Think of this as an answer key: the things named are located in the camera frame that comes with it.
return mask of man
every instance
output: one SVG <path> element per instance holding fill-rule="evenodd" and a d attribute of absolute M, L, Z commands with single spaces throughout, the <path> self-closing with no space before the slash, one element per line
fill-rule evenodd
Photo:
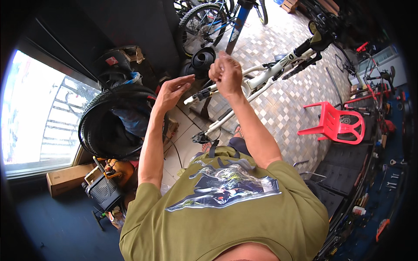
<path fill-rule="evenodd" d="M 236 136 L 245 132 L 246 147 L 204 146 L 206 152 L 162 197 L 163 117 L 194 75 L 165 82 L 151 112 L 138 190 L 120 236 L 125 260 L 312 260 L 325 241 L 326 208 L 283 161 L 245 99 L 239 63 L 225 52 L 219 56 L 209 77 L 234 110 L 240 122 Z"/>

